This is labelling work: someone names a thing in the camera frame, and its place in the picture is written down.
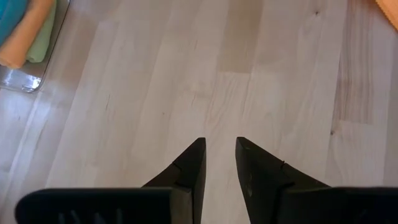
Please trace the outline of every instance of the folded towel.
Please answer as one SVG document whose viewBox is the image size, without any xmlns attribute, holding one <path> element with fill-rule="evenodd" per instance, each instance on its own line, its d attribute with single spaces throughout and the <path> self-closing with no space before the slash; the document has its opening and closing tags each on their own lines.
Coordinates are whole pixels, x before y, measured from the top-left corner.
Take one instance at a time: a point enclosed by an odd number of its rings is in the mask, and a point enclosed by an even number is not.
<svg viewBox="0 0 398 224">
<path fill-rule="evenodd" d="M 55 11 L 57 9 L 57 0 L 54 0 L 50 14 L 47 16 L 40 32 L 26 55 L 26 60 L 32 63 L 42 62 L 50 44 L 52 27 L 54 25 Z"/>
<path fill-rule="evenodd" d="M 26 54 L 48 16 L 54 0 L 30 0 L 27 11 L 12 34 L 0 47 L 0 64 L 21 68 Z"/>
<path fill-rule="evenodd" d="M 0 0 L 0 45 L 25 13 L 27 0 Z"/>
<path fill-rule="evenodd" d="M 391 21 L 392 25 L 398 29 L 398 0 L 376 0 L 376 2 Z"/>
</svg>

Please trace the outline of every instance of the wooden floor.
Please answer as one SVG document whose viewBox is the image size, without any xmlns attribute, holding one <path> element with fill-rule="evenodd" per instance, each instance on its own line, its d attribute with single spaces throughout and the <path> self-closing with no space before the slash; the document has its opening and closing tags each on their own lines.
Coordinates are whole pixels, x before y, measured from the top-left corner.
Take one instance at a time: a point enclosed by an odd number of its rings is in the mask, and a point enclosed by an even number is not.
<svg viewBox="0 0 398 224">
<path fill-rule="evenodd" d="M 0 223 L 44 187 L 139 187 L 207 140 L 202 223 L 248 223 L 245 136 L 398 186 L 398 33 L 372 0 L 74 0 L 42 89 L 0 90 Z"/>
</svg>

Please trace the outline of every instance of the orange cloth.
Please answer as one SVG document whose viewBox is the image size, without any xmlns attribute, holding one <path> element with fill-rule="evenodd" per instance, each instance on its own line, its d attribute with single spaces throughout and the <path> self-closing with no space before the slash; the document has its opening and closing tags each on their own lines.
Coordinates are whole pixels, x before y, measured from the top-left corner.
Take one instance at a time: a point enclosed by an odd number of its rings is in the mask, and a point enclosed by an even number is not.
<svg viewBox="0 0 398 224">
<path fill-rule="evenodd" d="M 398 0 L 376 0 L 376 2 L 391 21 L 392 25 L 398 29 Z"/>
<path fill-rule="evenodd" d="M 0 47 L 0 64 L 21 68 L 26 54 L 40 31 L 54 0 L 30 0 L 24 17 Z"/>
</svg>

